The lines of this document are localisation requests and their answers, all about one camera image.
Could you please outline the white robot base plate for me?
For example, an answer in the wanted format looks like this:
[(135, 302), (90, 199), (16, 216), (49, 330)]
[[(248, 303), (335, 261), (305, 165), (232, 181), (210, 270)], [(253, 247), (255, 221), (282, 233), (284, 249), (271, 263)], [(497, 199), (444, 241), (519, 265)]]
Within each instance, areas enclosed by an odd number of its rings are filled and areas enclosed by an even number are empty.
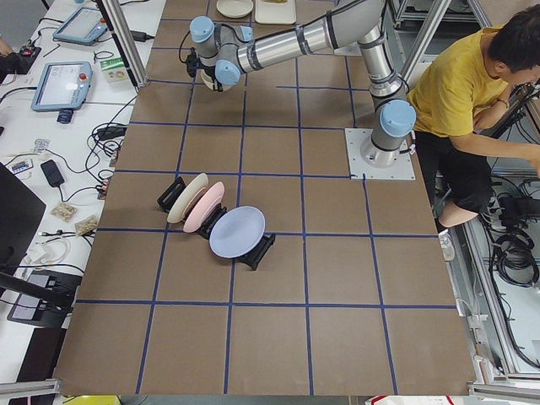
[(415, 181), (407, 139), (400, 149), (377, 152), (371, 145), (371, 128), (345, 128), (349, 174), (357, 180)]

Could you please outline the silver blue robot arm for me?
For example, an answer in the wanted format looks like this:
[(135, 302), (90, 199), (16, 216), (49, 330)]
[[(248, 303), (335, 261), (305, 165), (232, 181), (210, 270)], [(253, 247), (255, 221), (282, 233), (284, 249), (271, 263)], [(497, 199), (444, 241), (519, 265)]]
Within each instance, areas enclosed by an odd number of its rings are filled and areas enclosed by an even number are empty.
[(392, 166), (402, 142), (416, 122), (405, 84), (386, 50), (381, 29), (382, 1), (341, 1), (306, 24), (263, 37), (247, 26), (231, 26), (209, 17), (193, 19), (189, 37), (194, 46), (184, 64), (190, 77), (204, 71), (215, 91), (238, 84), (242, 75), (304, 55), (357, 45), (370, 79), (375, 127), (362, 143), (363, 160), (376, 168)]

